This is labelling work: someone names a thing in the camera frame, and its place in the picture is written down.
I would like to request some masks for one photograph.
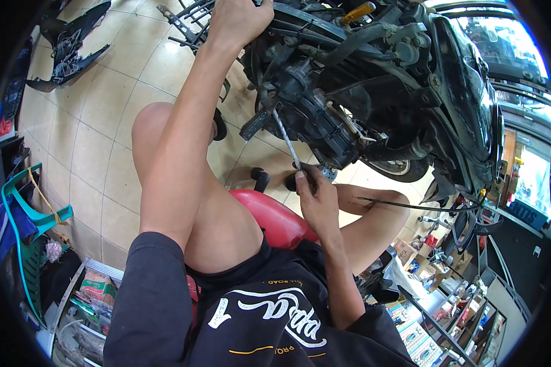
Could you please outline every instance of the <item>red seat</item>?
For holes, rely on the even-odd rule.
[[[318,239],[301,216],[276,199],[245,188],[229,192],[251,212],[257,224],[265,229],[265,239],[271,247],[295,248],[302,239],[312,242]]]

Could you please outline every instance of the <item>hand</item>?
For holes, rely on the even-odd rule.
[[[255,6],[252,0],[216,0],[206,43],[238,54],[273,18],[273,0],[263,0],[261,6]]]
[[[296,190],[300,195],[300,208],[304,220],[309,224],[321,243],[329,243],[341,234],[339,230],[339,203],[337,188],[313,165],[303,165],[306,170],[296,172]],[[308,174],[314,182],[314,194],[310,190]]]

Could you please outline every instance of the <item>black t-shirt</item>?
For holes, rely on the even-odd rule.
[[[116,296],[105,367],[415,366],[383,306],[335,329],[314,275],[300,265],[272,275],[227,290],[193,338],[182,249],[159,233],[139,235]]]

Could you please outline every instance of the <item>tiled floor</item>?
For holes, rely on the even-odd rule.
[[[73,0],[59,18],[75,19],[99,1]],[[114,0],[100,26],[85,39],[81,54],[106,43],[110,49],[63,88],[39,93],[27,87],[22,103],[19,133],[31,148],[32,163],[43,163],[43,191],[56,209],[70,204],[74,210],[69,224],[56,230],[71,238],[81,257],[120,269],[139,228],[141,187],[130,135],[134,118],[151,102],[173,102],[194,60],[188,48],[167,39],[179,34],[161,21],[155,9],[160,3],[176,13],[181,10],[177,0]],[[41,37],[29,79],[48,80],[52,67],[51,48]],[[210,167],[227,188],[252,187],[251,167],[264,168],[272,177],[266,194],[301,214],[298,197],[281,184],[293,171],[286,143],[267,132],[245,143],[238,133],[254,114],[256,92],[247,90],[240,64],[235,63],[227,77],[230,94],[217,106],[228,122],[228,136],[210,145]],[[302,161],[316,161],[305,144],[294,142],[294,147]],[[398,183],[358,162],[339,172],[336,181],[399,190],[418,204],[431,180],[429,172],[419,182]],[[428,213],[412,210],[400,237],[411,239],[427,231],[428,224],[416,222],[422,214]],[[339,217],[341,225],[358,218],[347,213]]]

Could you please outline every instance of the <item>motorcycle front wheel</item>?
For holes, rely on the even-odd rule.
[[[361,161],[369,168],[379,172],[385,177],[405,183],[420,180],[425,175],[426,171],[428,171],[429,167],[429,161],[426,158],[379,162],[371,162],[362,158]]]

